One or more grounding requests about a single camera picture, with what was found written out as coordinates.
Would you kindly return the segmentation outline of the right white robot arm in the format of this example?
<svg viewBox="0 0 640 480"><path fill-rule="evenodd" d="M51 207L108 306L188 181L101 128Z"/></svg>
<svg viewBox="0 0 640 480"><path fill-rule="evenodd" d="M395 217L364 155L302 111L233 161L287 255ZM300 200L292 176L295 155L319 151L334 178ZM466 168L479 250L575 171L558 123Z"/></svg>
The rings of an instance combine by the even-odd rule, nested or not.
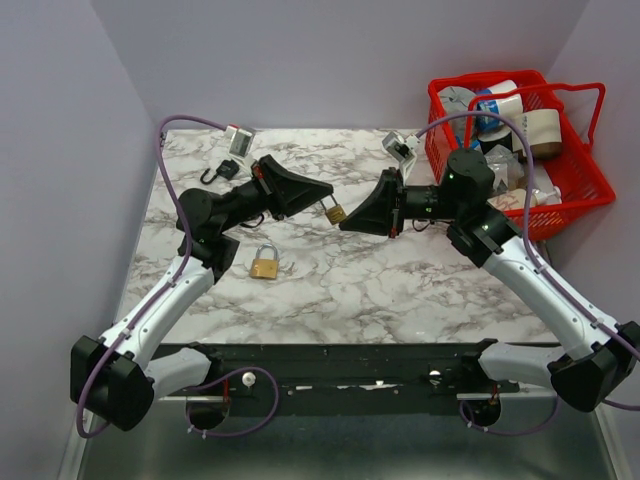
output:
<svg viewBox="0 0 640 480"><path fill-rule="evenodd" d="M343 221L343 231L396 237L407 220L444 221L453 247L513 291L559 340L557 348L494 342L460 367L480 392L494 381L551 388L569 406L591 412L631 373L639 326L621 324L539 257L524 233L488 197L494 173L481 152L457 149L437 185L407 186L395 168Z"/></svg>

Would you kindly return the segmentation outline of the large brass padlock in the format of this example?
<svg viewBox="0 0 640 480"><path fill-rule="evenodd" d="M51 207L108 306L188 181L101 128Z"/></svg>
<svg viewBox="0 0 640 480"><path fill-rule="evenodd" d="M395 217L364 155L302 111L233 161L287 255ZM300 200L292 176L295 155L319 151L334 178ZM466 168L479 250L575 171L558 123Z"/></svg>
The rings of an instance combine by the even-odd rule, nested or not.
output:
<svg viewBox="0 0 640 480"><path fill-rule="evenodd" d="M255 253L249 276L254 279L275 280L279 270L279 251L271 243L262 244Z"/></svg>

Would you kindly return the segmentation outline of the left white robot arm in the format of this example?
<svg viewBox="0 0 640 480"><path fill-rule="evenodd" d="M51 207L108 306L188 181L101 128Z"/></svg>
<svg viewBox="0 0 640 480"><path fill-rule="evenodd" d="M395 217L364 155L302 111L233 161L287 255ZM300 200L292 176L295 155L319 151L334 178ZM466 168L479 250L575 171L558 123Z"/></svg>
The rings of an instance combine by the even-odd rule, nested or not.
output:
<svg viewBox="0 0 640 480"><path fill-rule="evenodd" d="M167 272L124 319L71 349L70 397L81 437L85 411L122 431L137 426L160 398L194 388L214 393L220 368L198 347L156 358L165 336L233 264L239 247L227 231L265 212L289 218L332 196L331 184L295 174L272 156L256 161L250 179L227 193L190 188L172 196L184 234Z"/></svg>

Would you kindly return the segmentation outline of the small brass padlock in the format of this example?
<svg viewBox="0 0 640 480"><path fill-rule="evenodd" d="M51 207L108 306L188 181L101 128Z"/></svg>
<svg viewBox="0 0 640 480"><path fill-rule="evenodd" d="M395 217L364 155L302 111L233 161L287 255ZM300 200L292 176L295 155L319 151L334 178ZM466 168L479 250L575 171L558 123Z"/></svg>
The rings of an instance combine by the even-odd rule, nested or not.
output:
<svg viewBox="0 0 640 480"><path fill-rule="evenodd" d="M332 202L330 206L328 206L324 200L320 201L320 205L323 208L325 216L330 224L338 225L347 218L347 214L333 195L330 195L328 199Z"/></svg>

